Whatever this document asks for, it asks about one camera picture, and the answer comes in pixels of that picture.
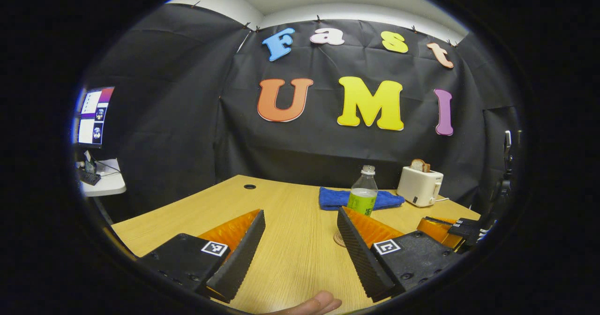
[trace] blue towel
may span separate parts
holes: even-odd
[[[319,189],[319,205],[322,210],[338,210],[340,206],[347,206],[350,198],[350,191],[334,191],[321,187]],[[378,191],[377,199],[373,210],[383,210],[384,208],[398,207],[405,198],[400,195],[394,195],[386,191]]]

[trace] white toaster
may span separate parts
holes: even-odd
[[[443,178],[444,175],[439,172],[421,172],[405,166],[396,192],[415,206],[431,206],[440,193]]]

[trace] green liquid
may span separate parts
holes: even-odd
[[[377,199],[377,192],[365,188],[354,188],[350,191],[348,208],[369,216],[375,206],[375,199]]]

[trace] desk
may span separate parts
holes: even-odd
[[[256,188],[246,189],[246,184]],[[143,256],[178,233],[202,234],[256,209],[264,210],[266,229],[246,279],[228,306],[266,313],[295,306],[321,289],[342,300],[332,314],[374,305],[360,285],[347,250],[334,242],[338,212],[319,208],[319,187],[235,176],[112,227],[135,255]],[[399,208],[371,213],[373,219],[403,233],[416,230],[425,216],[480,217],[450,200],[426,208],[405,202]]]
[[[86,197],[92,197],[100,213],[105,217],[105,220],[112,225],[112,219],[106,212],[102,202],[99,201],[98,197],[103,195],[112,195],[123,193],[127,190],[125,181],[120,173],[119,162],[116,159],[107,159],[96,162],[96,174],[102,176],[96,185],[90,185],[84,183],[81,180],[81,191]]]

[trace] letter i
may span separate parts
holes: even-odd
[[[442,89],[436,89],[433,91],[437,96],[437,103],[439,108],[440,120],[435,127],[435,131],[440,135],[452,135],[454,129],[452,129],[452,121],[450,120],[450,100],[452,95]]]

